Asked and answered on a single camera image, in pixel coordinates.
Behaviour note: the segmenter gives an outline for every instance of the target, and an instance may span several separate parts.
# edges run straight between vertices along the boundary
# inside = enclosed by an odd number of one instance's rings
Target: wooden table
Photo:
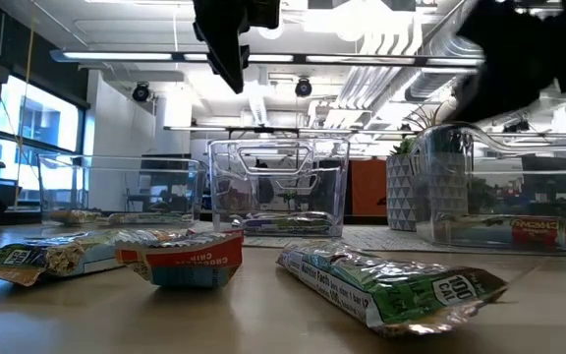
[[[36,236],[0,230],[0,243]],[[481,266],[505,279],[537,267],[459,329],[382,339],[245,248],[219,291],[168,291],[126,268],[23,288],[0,281],[0,353],[566,353],[566,259],[385,253]]]

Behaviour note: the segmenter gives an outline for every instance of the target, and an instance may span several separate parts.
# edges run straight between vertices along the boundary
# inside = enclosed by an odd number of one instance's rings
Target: glass window pane
[[[8,79],[1,95],[10,116],[6,114],[2,104],[0,131],[23,134],[24,138],[59,148],[76,149],[80,116],[75,105],[32,85],[26,90],[26,83],[15,77]]]
[[[38,202],[39,200],[37,157],[39,153],[54,152],[37,147],[24,147],[23,156],[20,156],[17,143],[0,139],[0,161],[6,164],[5,168],[0,168],[0,179],[16,181],[19,174],[19,186],[22,188],[20,201]],[[71,189],[71,182],[71,177],[63,178],[66,188],[68,186]]]

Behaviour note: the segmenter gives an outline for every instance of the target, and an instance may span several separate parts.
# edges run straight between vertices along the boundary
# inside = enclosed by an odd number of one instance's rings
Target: potted plant
[[[386,207],[388,225],[393,230],[417,230],[413,173],[409,156],[412,142],[413,139],[404,139],[386,159]]]
[[[446,102],[440,104],[430,115],[426,115],[419,107],[405,121],[423,129],[431,127],[439,123],[438,112],[444,103]],[[417,218],[419,221],[430,221],[440,213],[468,214],[468,141],[450,126],[438,129],[428,139],[430,141],[425,144],[430,150],[426,153],[430,155],[421,161],[424,166],[418,166],[419,175],[414,181]]]
[[[401,128],[410,125],[422,130],[439,123],[439,112],[446,102],[433,111],[425,111],[422,105],[404,119]],[[387,208],[388,224],[396,230],[416,231],[417,221],[429,221],[432,214],[449,212],[468,213],[467,176],[465,174],[465,146],[462,136],[448,130],[434,137],[433,166],[423,169],[424,175],[413,175],[413,161],[416,156],[408,156],[412,140],[404,139],[388,157],[387,164]]]
[[[469,214],[491,213],[496,202],[495,189],[479,177],[472,177],[469,184]]]

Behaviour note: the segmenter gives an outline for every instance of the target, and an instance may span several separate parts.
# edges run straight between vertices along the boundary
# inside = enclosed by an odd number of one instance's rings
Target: office wall
[[[352,202],[355,216],[386,215],[386,166],[384,160],[351,161]]]
[[[192,139],[190,141],[190,152],[192,159],[204,162],[208,165],[208,154],[206,153],[207,139]]]
[[[106,84],[98,71],[88,80],[85,154],[137,157],[154,153],[156,119],[116,89]],[[88,175],[88,206],[102,210],[123,210],[126,195],[139,191],[139,172],[102,168],[140,168],[138,160],[98,158]]]

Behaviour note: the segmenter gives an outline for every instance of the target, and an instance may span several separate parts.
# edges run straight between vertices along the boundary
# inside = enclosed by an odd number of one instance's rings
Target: transparent storage container
[[[566,134],[423,131],[410,153],[417,232],[461,247],[566,252]]]
[[[349,143],[338,139],[209,145],[215,230],[247,236],[342,236]]]
[[[199,220],[207,167],[167,157],[40,154],[44,224],[189,226]]]

